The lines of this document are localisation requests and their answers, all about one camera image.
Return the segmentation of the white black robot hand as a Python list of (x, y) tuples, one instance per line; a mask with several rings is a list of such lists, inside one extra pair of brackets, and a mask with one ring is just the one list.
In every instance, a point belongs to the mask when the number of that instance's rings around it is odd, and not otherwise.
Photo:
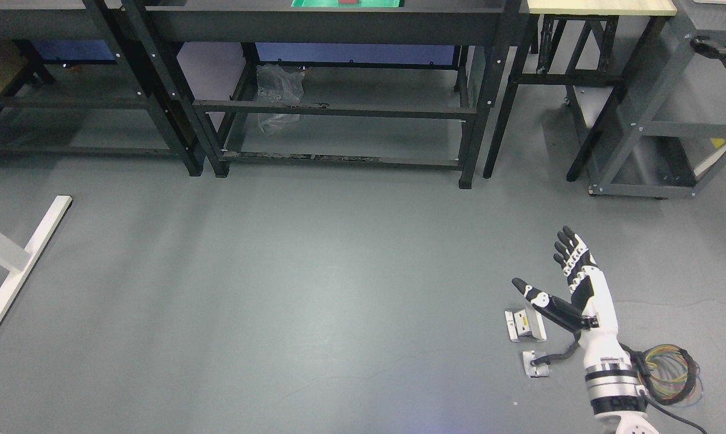
[(619, 324), (605, 273), (599, 268), (589, 246), (568, 226), (557, 233), (553, 259), (566, 277), (571, 299), (536, 288), (522, 278), (512, 285), (544, 318), (563, 327), (577, 338), (583, 349), (583, 365), (630, 363), (630, 357), (617, 338)]

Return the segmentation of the white robot forearm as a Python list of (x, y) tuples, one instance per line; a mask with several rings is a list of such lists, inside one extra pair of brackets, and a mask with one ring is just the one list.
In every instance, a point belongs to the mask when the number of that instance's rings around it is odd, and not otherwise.
[(658, 433), (648, 419), (645, 388), (629, 357), (588, 362), (586, 390), (602, 433)]

